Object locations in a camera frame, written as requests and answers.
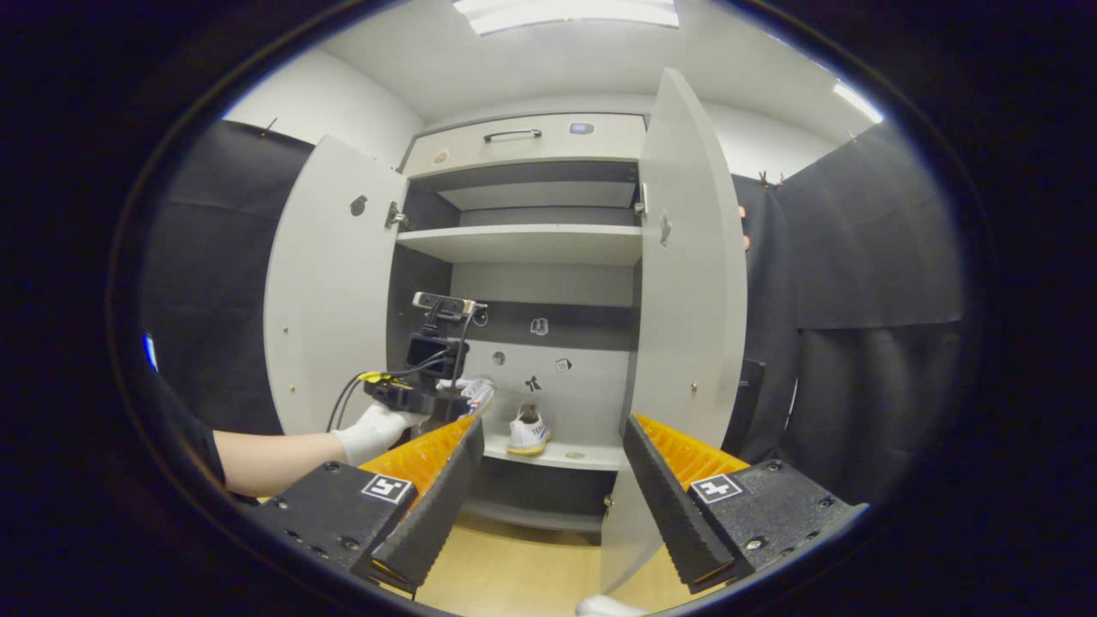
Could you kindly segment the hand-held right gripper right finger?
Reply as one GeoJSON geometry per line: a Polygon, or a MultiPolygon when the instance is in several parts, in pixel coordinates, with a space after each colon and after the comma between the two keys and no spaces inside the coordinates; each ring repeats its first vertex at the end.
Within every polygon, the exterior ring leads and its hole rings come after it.
{"type": "Polygon", "coordinates": [[[693,592],[784,566],[866,514],[782,459],[746,464],[661,422],[634,415],[627,464],[675,571],[693,592]]]}

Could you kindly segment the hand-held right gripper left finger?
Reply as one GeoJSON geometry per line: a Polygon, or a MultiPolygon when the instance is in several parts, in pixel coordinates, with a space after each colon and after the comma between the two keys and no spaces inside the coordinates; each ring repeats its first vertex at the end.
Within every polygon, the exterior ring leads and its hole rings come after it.
{"type": "Polygon", "coordinates": [[[367,464],[324,462],[250,516],[319,566],[416,592],[446,545],[482,456],[482,419],[464,417],[367,464]]]}

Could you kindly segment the white shoe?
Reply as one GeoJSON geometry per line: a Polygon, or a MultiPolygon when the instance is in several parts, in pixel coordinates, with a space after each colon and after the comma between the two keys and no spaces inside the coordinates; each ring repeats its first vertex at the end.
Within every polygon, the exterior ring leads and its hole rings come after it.
{"type": "Polygon", "coordinates": [[[446,396],[454,395],[452,414],[455,417],[478,416],[491,406],[496,383],[487,375],[439,380],[436,391],[446,392],[446,396]]]}
{"type": "Polygon", "coordinates": [[[522,457],[535,457],[544,453],[546,445],[552,439],[552,431],[544,420],[538,403],[523,402],[513,420],[509,422],[509,436],[506,453],[522,457]]]}

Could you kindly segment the grey cabinet door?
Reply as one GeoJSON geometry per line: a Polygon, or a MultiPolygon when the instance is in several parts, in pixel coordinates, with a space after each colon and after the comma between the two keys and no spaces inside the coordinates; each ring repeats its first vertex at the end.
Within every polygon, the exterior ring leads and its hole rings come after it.
{"type": "MultiPolygon", "coordinates": [[[[743,231],[716,130],[674,68],[661,74],[638,175],[644,197],[641,321],[622,446],[627,418],[634,415],[720,446],[745,352],[743,231]]],[[[663,545],[627,459],[620,465],[612,500],[602,528],[607,593],[623,585],[663,545]]]]}
{"type": "Polygon", "coordinates": [[[338,395],[387,366],[394,246],[408,183],[332,135],[291,187],[269,256],[263,343],[283,433],[333,426],[338,395]]]}

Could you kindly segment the grey shoe cabinet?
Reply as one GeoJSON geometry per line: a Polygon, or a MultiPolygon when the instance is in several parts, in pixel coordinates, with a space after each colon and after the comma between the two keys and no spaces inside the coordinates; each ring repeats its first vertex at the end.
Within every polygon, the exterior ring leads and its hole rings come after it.
{"type": "MultiPolygon", "coordinates": [[[[494,120],[483,117],[446,126],[494,120]]],[[[638,160],[490,165],[408,179],[399,233],[479,225],[638,227],[638,160]]],[[[471,324],[465,375],[487,375],[496,401],[483,431],[508,438],[519,406],[534,401],[552,439],[619,446],[631,397],[641,316],[642,257],[630,267],[548,263],[450,263],[395,242],[389,280],[387,359],[406,364],[409,336],[425,319],[416,292],[470,298],[489,306],[471,324]]],[[[464,507],[494,521],[534,530],[599,536],[617,472],[518,464],[483,456],[464,507]]]]}

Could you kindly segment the light grey cabinet shelf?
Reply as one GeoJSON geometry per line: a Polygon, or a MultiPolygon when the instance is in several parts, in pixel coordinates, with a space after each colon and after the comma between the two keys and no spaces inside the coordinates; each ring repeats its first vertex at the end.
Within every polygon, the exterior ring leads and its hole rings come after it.
{"type": "Polygon", "coordinates": [[[450,263],[630,267],[642,257],[642,231],[622,225],[479,225],[399,233],[396,242],[450,263]]]}
{"type": "Polygon", "coordinates": [[[575,445],[551,439],[543,452],[533,456],[513,455],[507,450],[508,438],[502,434],[486,434],[483,455],[514,464],[548,465],[580,471],[617,472],[626,460],[620,446],[575,445]]]}

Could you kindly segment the grey cabinet drawer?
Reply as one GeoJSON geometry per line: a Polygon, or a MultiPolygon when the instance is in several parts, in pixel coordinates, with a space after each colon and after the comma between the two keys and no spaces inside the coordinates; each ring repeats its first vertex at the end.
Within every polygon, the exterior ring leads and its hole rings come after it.
{"type": "Polygon", "coordinates": [[[556,113],[495,117],[416,136],[400,172],[408,179],[470,171],[490,165],[555,161],[638,160],[647,134],[645,117],[614,113],[556,113]],[[483,143],[502,130],[541,130],[541,138],[483,143]]]}

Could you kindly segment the black backdrop cloth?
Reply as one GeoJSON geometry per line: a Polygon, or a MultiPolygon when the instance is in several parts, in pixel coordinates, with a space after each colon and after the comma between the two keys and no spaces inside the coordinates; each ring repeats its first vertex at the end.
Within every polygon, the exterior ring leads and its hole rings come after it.
{"type": "Polygon", "coordinates": [[[966,278],[950,201],[886,123],[745,207],[740,459],[784,459],[851,504],[886,500],[965,369],[966,278]]]}
{"type": "Polygon", "coordinates": [[[165,382],[223,431],[279,436],[263,303],[279,218],[313,152],[306,141],[220,121],[182,156],[154,207],[142,327],[165,382]]]}

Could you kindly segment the person's black shirt sleeve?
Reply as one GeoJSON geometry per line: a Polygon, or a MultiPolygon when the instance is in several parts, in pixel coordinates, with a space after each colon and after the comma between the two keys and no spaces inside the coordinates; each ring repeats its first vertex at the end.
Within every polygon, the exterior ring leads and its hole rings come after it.
{"type": "Polygon", "coordinates": [[[158,372],[150,370],[152,382],[152,399],[157,404],[165,424],[179,434],[181,442],[193,456],[199,465],[219,485],[220,492],[231,494],[227,485],[227,476],[223,465],[219,447],[216,445],[214,429],[199,419],[188,410],[185,403],[158,372]]]}

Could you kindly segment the large ceiling light panel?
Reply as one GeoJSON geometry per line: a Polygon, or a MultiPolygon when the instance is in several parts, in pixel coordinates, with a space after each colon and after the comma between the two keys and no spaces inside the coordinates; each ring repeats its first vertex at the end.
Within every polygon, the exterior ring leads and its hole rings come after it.
{"type": "Polygon", "coordinates": [[[680,25],[674,0],[455,0],[453,7],[479,35],[556,22],[680,25]]]}

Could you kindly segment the small ceiling light panel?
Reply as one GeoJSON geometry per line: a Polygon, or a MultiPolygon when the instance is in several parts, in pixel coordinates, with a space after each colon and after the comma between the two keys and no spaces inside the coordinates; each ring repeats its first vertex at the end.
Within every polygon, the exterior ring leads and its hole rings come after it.
{"type": "Polygon", "coordinates": [[[848,86],[846,82],[836,81],[833,86],[833,93],[848,105],[853,106],[863,117],[867,117],[871,123],[878,124],[884,121],[883,114],[878,110],[866,97],[853,90],[853,87],[848,86]]]}

